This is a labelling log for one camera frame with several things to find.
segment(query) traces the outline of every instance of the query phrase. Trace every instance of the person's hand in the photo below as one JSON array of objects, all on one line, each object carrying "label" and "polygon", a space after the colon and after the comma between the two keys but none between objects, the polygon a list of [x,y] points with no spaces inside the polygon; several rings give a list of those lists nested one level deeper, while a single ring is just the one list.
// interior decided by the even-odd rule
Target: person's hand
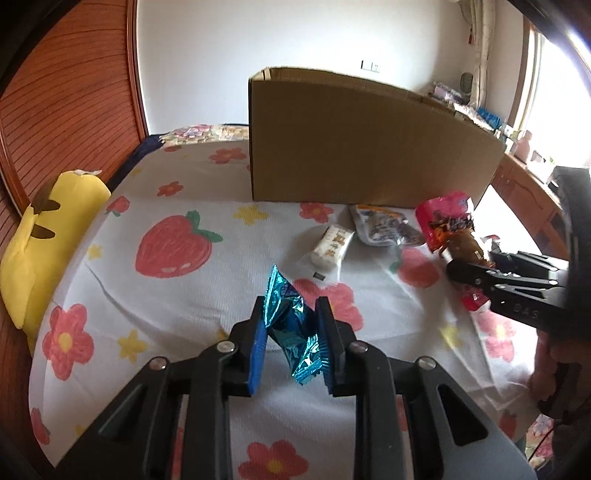
[{"label": "person's hand", "polygon": [[590,390],[591,342],[567,340],[550,344],[548,334],[538,331],[538,345],[535,350],[534,373],[530,378],[531,395],[535,401],[548,400],[556,391],[554,374],[559,363],[581,364],[582,374],[577,386],[579,395],[587,396]]}]

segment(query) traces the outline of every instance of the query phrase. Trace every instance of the clear plastic bag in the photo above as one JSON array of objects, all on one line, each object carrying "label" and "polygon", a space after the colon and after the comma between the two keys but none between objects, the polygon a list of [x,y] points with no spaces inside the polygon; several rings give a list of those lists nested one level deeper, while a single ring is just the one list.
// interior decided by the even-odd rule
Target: clear plastic bag
[{"label": "clear plastic bag", "polygon": [[425,243],[424,235],[413,228],[403,213],[388,207],[350,205],[360,240],[372,247],[416,247]]}]

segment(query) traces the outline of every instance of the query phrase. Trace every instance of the cardboard box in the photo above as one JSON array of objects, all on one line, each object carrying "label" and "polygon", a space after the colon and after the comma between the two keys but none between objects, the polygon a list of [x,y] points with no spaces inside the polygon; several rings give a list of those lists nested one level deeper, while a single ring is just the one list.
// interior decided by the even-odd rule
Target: cardboard box
[{"label": "cardboard box", "polygon": [[478,203],[504,145],[418,93],[321,70],[249,81],[252,198],[414,208],[455,190]]}]

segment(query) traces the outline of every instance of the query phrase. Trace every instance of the pillow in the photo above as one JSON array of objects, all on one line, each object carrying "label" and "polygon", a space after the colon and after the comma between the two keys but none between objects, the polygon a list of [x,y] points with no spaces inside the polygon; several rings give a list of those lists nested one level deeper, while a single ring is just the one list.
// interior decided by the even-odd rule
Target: pillow
[{"label": "pillow", "polygon": [[67,171],[39,188],[0,262],[0,293],[31,353],[51,297],[111,193],[94,174]]}]

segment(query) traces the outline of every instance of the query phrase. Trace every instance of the floral bedsheet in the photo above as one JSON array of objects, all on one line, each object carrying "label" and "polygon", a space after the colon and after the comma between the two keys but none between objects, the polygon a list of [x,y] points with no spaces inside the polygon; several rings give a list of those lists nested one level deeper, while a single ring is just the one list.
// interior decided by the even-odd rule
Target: floral bedsheet
[{"label": "floral bedsheet", "polygon": [[[312,283],[298,260],[329,223],[354,228],[348,208],[253,202],[248,151],[247,141],[165,144],[93,222],[33,357],[31,419],[49,460],[60,461],[150,358],[198,355],[248,318],[273,263],[306,302],[327,295],[358,338],[396,358],[435,358],[507,435],[521,437],[537,414],[527,389],[535,330],[487,306],[465,311],[426,247],[404,249],[400,264],[354,239],[340,283]],[[230,409],[236,478],[352,477],[354,399],[329,397],[321,377],[298,385],[273,341],[259,393],[231,398]]]},{"label": "floral bedsheet", "polygon": [[197,124],[176,128],[160,136],[166,147],[206,142],[248,140],[249,129],[244,125]]}]

